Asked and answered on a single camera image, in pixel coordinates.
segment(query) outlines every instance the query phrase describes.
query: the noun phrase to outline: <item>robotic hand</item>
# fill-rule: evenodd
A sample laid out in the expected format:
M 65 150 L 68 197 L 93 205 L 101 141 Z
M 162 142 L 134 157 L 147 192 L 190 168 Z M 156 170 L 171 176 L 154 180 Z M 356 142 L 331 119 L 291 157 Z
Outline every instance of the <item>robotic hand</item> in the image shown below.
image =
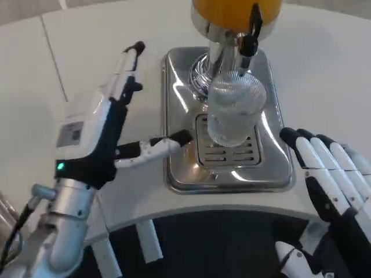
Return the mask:
M 77 95 L 68 103 L 57 139 L 55 186 L 32 188 L 32 198 L 2 252 L 1 278 L 68 277 L 82 260 L 95 192 L 115 178 L 117 168 L 168 156 L 192 140 L 187 130 L 181 130 L 148 143 L 117 146 L 127 105 L 133 93 L 142 90 L 134 73 L 144 48 L 144 43 L 137 42 L 122 52 L 103 91 Z M 47 212 L 19 257 L 6 266 L 12 241 L 41 199 L 49 201 Z
M 371 164 L 347 145 L 304 129 L 282 129 L 281 139 L 294 150 L 310 199 L 329 223 L 333 239 L 354 276 L 371 276 Z M 315 258 L 284 242 L 276 242 L 280 277 L 334 278 L 319 271 Z

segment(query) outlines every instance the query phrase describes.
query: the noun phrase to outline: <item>white table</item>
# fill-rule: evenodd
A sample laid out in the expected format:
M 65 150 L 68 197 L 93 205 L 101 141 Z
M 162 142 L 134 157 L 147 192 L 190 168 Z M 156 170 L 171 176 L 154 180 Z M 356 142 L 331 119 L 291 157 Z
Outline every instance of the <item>white table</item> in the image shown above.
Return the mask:
M 34 183 L 54 184 L 56 121 L 66 101 L 39 17 L 1 26 L 0 38 L 0 192 L 21 212 Z M 89 224 L 87 243 L 108 234 L 96 202 Z
M 143 40 L 139 80 L 121 142 L 160 135 L 160 62 L 177 46 L 206 46 L 192 25 L 190 1 L 131 0 L 43 16 L 68 98 L 103 83 L 123 47 Z M 344 14 L 284 5 L 261 47 L 272 65 L 285 125 L 343 140 L 371 158 L 369 108 L 371 22 Z M 317 214 L 303 171 L 284 193 L 178 195 L 163 180 L 162 161 L 121 170 L 100 191 L 109 231 L 140 220 L 188 211 L 239 209 L 303 218 Z
M 120 143 L 161 135 L 159 66 L 167 51 L 208 44 L 192 25 L 190 2 L 127 0 L 43 15 L 67 100 L 104 83 L 124 47 L 146 43 L 138 73 L 145 88 L 130 105 Z M 370 30 L 367 20 L 284 5 L 275 32 L 261 43 L 285 124 L 325 133 L 369 158 Z M 53 183 L 54 122 L 64 96 L 40 18 L 3 26 L 0 37 L 6 38 L 0 45 L 0 123 L 7 131 L 0 141 L 0 190 L 21 210 L 33 183 Z M 188 211 L 256 210 L 317 220 L 303 171 L 296 162 L 295 168 L 297 181 L 287 192 L 185 196 L 168 190 L 162 161 L 121 170 L 99 192 L 106 222 L 95 203 L 87 240 L 107 240 L 106 225 L 114 231 Z

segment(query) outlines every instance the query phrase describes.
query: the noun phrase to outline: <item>drip tray grate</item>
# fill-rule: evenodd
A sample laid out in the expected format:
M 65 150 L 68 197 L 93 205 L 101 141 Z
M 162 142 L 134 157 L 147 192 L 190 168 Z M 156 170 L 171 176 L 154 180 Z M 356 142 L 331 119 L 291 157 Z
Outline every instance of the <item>drip tray grate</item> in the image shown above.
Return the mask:
M 200 164 L 205 167 L 255 166 L 261 162 L 256 129 L 246 141 L 234 148 L 216 144 L 208 134 L 208 116 L 196 117 L 197 151 Z

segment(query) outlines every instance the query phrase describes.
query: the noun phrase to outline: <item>drip tray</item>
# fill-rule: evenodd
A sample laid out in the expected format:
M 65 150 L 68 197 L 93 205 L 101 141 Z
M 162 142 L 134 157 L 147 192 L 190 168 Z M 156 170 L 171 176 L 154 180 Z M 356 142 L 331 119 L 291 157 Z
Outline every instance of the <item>drip tray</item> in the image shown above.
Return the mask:
M 201 165 L 211 167 L 239 167 L 257 165 L 261 161 L 256 131 L 246 142 L 226 148 L 213 142 L 208 133 L 208 116 L 196 118 L 197 153 Z
M 190 69 L 205 47 L 172 49 L 162 63 L 162 127 L 165 136 L 188 129 L 195 140 L 164 161 L 169 188 L 180 194 L 284 191 L 292 184 L 289 148 L 280 139 L 283 124 L 268 60 L 259 50 L 251 72 L 267 90 L 267 104 L 254 133 L 235 148 L 212 141 L 206 100 L 193 91 Z

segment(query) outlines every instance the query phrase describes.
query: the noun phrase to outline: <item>black tap handle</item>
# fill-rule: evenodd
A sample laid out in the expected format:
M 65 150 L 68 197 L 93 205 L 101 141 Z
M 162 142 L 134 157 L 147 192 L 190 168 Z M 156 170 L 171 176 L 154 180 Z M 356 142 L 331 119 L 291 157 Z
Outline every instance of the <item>black tap handle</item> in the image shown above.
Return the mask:
M 259 5 L 255 3 L 251 10 L 249 33 L 238 39 L 238 50 L 241 55 L 252 57 L 256 54 L 259 46 L 258 37 L 262 25 L 263 18 L 260 13 L 260 8 Z

